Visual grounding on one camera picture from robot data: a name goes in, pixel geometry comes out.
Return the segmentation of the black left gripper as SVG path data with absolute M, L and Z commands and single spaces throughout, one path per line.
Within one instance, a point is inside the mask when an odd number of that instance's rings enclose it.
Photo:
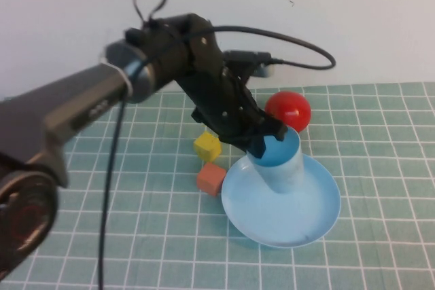
M 264 136 L 284 140 L 287 125 L 274 117 L 265 117 L 251 92 L 230 69 L 190 71 L 178 78 L 177 83 L 195 104 L 192 118 L 209 127 L 222 142 L 246 149 L 251 156 L 261 159 L 266 151 Z

